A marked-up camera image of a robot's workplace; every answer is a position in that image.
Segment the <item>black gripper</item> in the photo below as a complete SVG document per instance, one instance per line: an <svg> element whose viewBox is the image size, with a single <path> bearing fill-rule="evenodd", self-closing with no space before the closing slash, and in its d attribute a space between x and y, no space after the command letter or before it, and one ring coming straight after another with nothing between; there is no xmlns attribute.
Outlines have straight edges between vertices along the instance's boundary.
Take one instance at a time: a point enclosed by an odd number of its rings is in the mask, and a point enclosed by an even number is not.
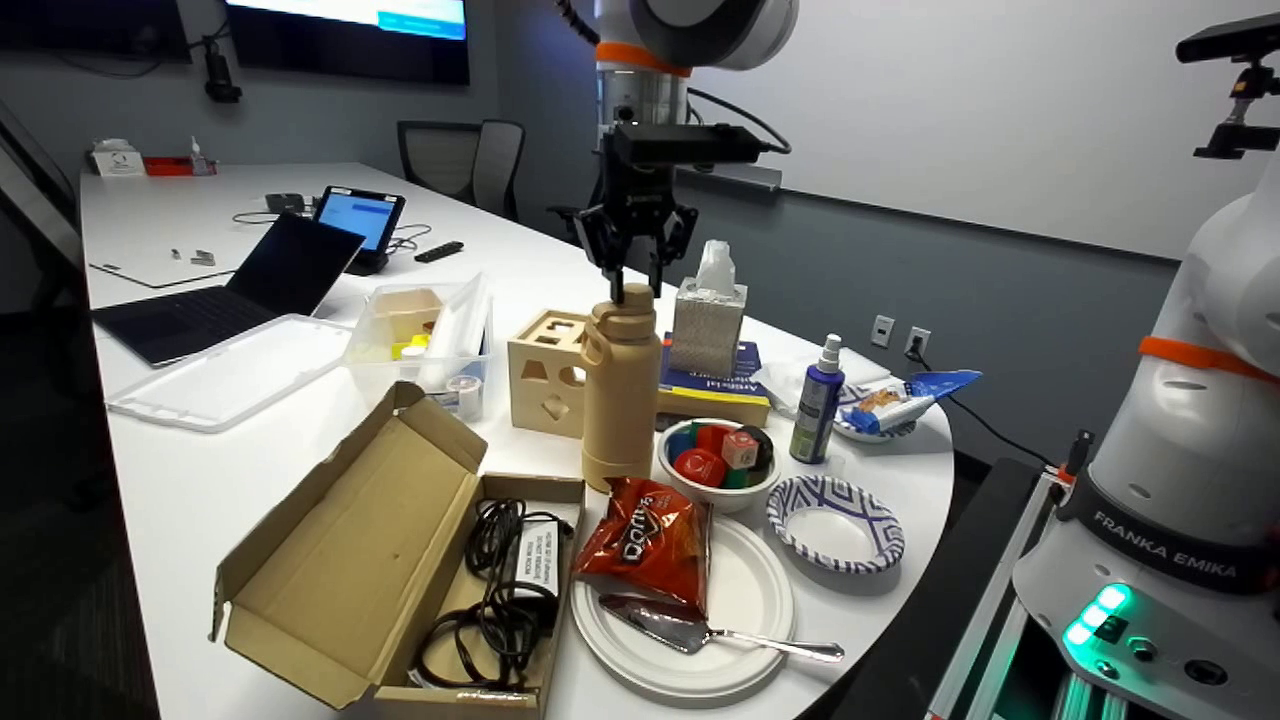
<svg viewBox="0 0 1280 720"><path fill-rule="evenodd" d="M623 262L649 239L649 292L664 294L664 266L690 250L702 210L680 204L670 167L604 155L591 200L574 210L574 231L623 303Z"/></svg>

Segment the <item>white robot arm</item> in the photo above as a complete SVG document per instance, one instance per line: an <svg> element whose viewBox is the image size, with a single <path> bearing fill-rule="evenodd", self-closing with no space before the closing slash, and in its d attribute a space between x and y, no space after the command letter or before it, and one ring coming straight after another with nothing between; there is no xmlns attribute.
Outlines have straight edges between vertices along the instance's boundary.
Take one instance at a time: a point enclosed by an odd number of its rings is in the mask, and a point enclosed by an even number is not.
<svg viewBox="0 0 1280 720"><path fill-rule="evenodd" d="M670 266L698 210L680 164L766 143L684 115L691 68L761 68L799 0L595 0L595 188L574 231L604 274ZM1095 454L1011 564L1072 670L1175 720L1276 720L1280 167L1202 224Z"/></svg>

